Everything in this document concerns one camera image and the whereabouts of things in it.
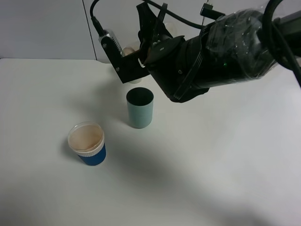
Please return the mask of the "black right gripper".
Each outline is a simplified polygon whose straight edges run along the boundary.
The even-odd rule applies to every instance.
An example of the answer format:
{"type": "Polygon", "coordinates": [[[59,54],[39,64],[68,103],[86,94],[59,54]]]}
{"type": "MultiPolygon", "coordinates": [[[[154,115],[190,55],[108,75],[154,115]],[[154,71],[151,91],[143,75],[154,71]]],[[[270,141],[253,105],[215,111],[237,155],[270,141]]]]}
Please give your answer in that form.
{"type": "Polygon", "coordinates": [[[156,16],[148,3],[137,5],[140,30],[139,59],[166,96],[184,103],[203,95],[209,88],[197,83],[201,58],[201,39],[173,37],[163,23],[163,12],[156,16]]]}

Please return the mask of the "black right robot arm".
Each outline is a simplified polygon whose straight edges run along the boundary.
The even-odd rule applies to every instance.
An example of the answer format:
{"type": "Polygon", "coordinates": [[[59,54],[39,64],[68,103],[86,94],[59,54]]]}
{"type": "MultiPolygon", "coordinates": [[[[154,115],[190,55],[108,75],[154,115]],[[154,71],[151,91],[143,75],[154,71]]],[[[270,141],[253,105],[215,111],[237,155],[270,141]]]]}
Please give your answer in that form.
{"type": "Polygon", "coordinates": [[[244,9],[225,15],[203,9],[213,19],[186,40],[173,37],[163,20],[167,6],[155,15],[152,1],[137,6],[141,62],[173,102],[184,103],[221,85],[253,81],[280,64],[301,78],[301,14],[275,18],[280,1],[265,9],[244,9]]]}

